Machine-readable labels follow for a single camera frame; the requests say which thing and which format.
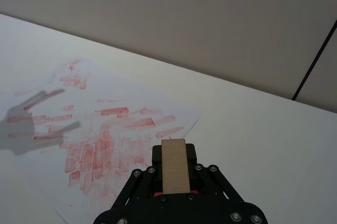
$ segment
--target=white paper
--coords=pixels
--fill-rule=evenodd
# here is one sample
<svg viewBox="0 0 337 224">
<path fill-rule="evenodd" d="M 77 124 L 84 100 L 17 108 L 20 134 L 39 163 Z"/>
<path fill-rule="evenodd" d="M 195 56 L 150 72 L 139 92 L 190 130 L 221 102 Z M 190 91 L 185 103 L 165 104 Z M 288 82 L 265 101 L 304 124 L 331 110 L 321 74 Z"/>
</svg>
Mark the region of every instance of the white paper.
<svg viewBox="0 0 337 224">
<path fill-rule="evenodd" d="M 2 102 L 0 154 L 16 162 L 70 224 L 93 223 L 152 146 L 183 138 L 198 111 L 90 61 L 65 64 Z"/>
</svg>

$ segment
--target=metal screw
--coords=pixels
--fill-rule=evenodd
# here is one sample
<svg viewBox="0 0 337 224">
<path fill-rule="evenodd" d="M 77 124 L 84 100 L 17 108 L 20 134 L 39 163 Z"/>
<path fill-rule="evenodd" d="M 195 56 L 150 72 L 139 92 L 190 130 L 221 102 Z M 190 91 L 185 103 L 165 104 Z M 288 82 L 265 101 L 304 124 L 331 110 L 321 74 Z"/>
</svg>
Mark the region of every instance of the metal screw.
<svg viewBox="0 0 337 224">
<path fill-rule="evenodd" d="M 148 170 L 147 170 L 149 173 L 153 173 L 155 171 L 154 167 L 150 167 Z"/>
<path fill-rule="evenodd" d="M 261 224 L 262 223 L 262 219 L 258 215 L 252 215 L 251 220 L 254 224 Z"/>
<path fill-rule="evenodd" d="M 127 224 L 127 220 L 125 218 L 119 219 L 117 224 Z"/>
<path fill-rule="evenodd" d="M 212 165 L 212 166 L 210 166 L 210 170 L 211 171 L 217 171 L 217 168 L 216 168 L 216 166 Z"/>
<path fill-rule="evenodd" d="M 201 169 L 202 169 L 202 165 L 201 165 L 201 164 L 197 164 L 197 165 L 195 166 L 195 169 L 196 169 L 196 170 L 201 170 Z"/>
<path fill-rule="evenodd" d="M 236 222 L 239 222 L 239 221 L 242 220 L 241 215 L 238 214 L 237 212 L 231 213 L 231 219 L 236 221 Z"/>
<path fill-rule="evenodd" d="M 139 170 L 135 170 L 135 171 L 133 172 L 133 175 L 134 175 L 135 177 L 138 177 L 140 174 L 141 174 L 141 172 L 140 172 Z"/>
</svg>

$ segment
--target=white table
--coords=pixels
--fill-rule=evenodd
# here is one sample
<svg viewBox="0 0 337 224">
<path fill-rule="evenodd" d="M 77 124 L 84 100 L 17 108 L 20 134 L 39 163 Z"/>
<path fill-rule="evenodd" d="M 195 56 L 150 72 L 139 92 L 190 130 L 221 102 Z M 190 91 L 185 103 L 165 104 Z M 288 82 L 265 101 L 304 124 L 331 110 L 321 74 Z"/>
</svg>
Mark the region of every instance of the white table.
<svg viewBox="0 0 337 224">
<path fill-rule="evenodd" d="M 336 223 L 337 114 L 4 15 L 0 57 L 1 92 L 86 57 L 197 107 L 186 140 L 198 162 L 218 165 L 269 223 Z M 0 169 L 2 221 L 63 223 L 10 163 Z"/>
</svg>

